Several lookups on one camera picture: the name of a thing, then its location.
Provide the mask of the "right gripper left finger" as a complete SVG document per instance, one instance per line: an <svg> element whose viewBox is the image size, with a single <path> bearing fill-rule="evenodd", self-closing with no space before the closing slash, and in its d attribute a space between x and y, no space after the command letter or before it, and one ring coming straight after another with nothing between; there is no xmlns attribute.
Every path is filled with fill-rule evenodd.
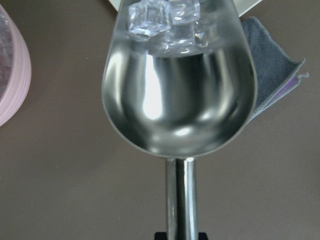
<svg viewBox="0 0 320 240"><path fill-rule="evenodd" d="M166 232L156 232L154 234L154 240L167 240Z"/></svg>

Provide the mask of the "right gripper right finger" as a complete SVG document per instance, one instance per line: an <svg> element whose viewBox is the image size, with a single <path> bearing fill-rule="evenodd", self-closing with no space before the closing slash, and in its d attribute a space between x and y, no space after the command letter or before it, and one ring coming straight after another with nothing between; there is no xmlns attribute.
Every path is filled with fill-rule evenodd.
<svg viewBox="0 0 320 240"><path fill-rule="evenodd" d="M208 240L208 236L205 232L200 232L198 234L198 240Z"/></svg>

